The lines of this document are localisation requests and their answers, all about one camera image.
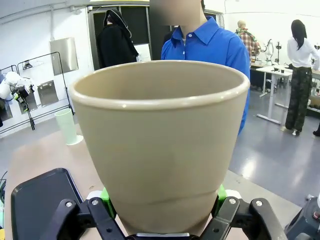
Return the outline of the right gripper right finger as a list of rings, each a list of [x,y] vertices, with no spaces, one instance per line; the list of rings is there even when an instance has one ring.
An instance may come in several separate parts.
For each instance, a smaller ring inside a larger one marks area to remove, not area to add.
[[[211,220],[200,235],[201,240],[226,240],[231,229],[240,229],[248,240],[271,240],[273,210],[265,198],[250,202],[228,194],[221,185],[211,211]]]

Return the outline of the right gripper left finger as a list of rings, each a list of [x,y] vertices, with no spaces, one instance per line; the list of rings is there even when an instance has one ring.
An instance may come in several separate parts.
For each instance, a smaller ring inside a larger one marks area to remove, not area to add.
[[[90,228],[96,228],[103,240],[126,239],[99,197],[93,197],[80,204],[72,199],[63,199],[46,228],[46,239],[79,240]]]

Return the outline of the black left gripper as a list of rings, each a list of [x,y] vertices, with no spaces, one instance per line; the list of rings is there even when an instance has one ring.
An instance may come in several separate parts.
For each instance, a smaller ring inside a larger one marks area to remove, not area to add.
[[[34,92],[33,85],[30,84],[30,85],[18,86],[17,92],[20,95],[20,97],[18,98],[20,110],[23,110],[24,112],[28,112],[29,105],[28,105],[28,102],[23,97],[28,97],[31,93]]]

